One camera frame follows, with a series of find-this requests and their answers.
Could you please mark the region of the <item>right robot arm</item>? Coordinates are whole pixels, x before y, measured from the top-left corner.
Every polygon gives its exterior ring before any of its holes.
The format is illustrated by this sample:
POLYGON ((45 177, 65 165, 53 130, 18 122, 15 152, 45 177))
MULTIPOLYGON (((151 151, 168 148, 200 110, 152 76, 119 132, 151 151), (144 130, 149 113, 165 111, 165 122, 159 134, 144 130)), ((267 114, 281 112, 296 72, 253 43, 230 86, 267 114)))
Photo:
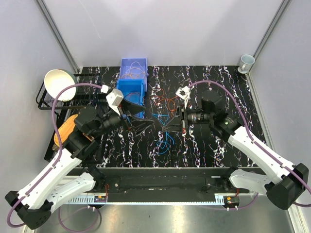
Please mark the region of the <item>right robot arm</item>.
POLYGON ((266 195, 272 204, 288 210, 306 190, 309 169, 302 163, 294 165, 284 159, 248 130, 241 119, 225 111, 224 99, 215 92, 201 97, 195 109, 179 106, 164 131, 185 133, 190 125, 207 124, 210 131, 226 143, 239 149, 264 172, 263 175, 235 168, 221 179, 221 188, 232 192, 248 189, 266 195))

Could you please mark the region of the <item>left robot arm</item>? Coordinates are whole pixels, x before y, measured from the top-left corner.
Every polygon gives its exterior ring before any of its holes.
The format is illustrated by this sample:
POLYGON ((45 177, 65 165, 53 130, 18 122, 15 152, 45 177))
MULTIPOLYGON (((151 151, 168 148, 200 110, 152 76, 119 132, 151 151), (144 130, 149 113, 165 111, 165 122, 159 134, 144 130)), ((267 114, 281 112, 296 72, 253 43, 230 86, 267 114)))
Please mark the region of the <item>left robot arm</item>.
POLYGON ((104 133, 124 127, 139 135, 154 124, 153 120, 136 117, 130 111, 118 115, 110 110, 99 116, 94 107, 82 108, 73 120, 73 131, 59 143, 58 154, 19 191, 9 191, 5 199, 22 224, 34 230, 42 226, 60 206, 84 192, 108 189, 106 176, 96 167, 88 168, 78 178, 57 187, 59 182, 99 147, 104 133))

